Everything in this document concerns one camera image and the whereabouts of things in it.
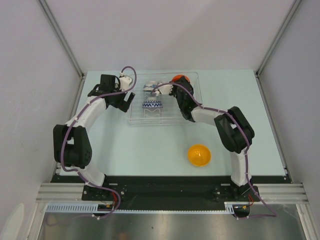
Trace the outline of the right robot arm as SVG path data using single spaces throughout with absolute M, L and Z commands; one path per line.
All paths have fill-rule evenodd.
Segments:
M 242 201 L 253 188 L 249 168 L 249 149 L 255 132 L 248 120 L 237 107 L 227 111 L 202 106 L 194 97 L 194 89 L 185 75 L 177 75 L 170 95 L 175 97 L 182 116 L 194 123 L 205 123 L 216 127 L 222 145 L 230 152 L 231 157 L 231 196 Z

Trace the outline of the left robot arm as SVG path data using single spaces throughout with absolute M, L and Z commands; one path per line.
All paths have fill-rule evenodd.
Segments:
M 65 124 L 53 128 L 54 159 L 67 173 L 77 173 L 84 182 L 94 186 L 93 194 L 100 200 L 110 196 L 111 188 L 104 184 L 105 175 L 91 162 L 93 150 L 88 132 L 97 118 L 113 107 L 127 112 L 135 94 L 130 92 L 137 79 L 120 73 L 119 76 L 102 74 L 100 83 L 88 93 L 86 102 Z

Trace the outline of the clear plastic dish rack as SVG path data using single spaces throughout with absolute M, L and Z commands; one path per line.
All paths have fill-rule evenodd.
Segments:
M 135 97 L 127 112 L 127 118 L 132 126 L 150 125 L 178 125 L 191 124 L 191 121 L 184 119 L 175 97 L 170 95 L 153 96 L 151 91 L 143 91 L 145 83 L 156 81 L 158 84 L 167 83 L 176 75 L 186 75 L 194 90 L 194 98 L 202 102 L 199 75 L 197 72 L 160 72 L 160 73 L 139 73 L 137 83 L 133 89 Z M 159 100 L 163 108 L 142 108 L 146 100 Z

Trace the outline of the orange plastic bowl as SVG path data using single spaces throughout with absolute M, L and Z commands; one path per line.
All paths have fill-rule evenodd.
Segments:
M 185 79 L 186 81 L 190 82 L 190 79 L 189 79 L 186 75 L 184 75 L 184 74 L 178 74 L 178 75 L 174 76 L 171 81 L 172 81 L 172 82 L 177 82 L 177 81 L 179 81 L 181 78 L 183 78 L 183 79 Z

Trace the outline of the orange blue patterned bowl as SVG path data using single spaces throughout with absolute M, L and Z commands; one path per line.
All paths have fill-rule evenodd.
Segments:
M 143 102 L 142 108 L 143 109 L 162 109 L 163 104 L 160 100 L 148 99 Z

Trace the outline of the blue floral white bowl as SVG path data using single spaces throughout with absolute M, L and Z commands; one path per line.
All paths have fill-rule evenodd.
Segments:
M 157 81 L 148 81 L 144 84 L 143 86 L 143 91 L 144 92 L 152 92 L 153 89 L 158 85 Z

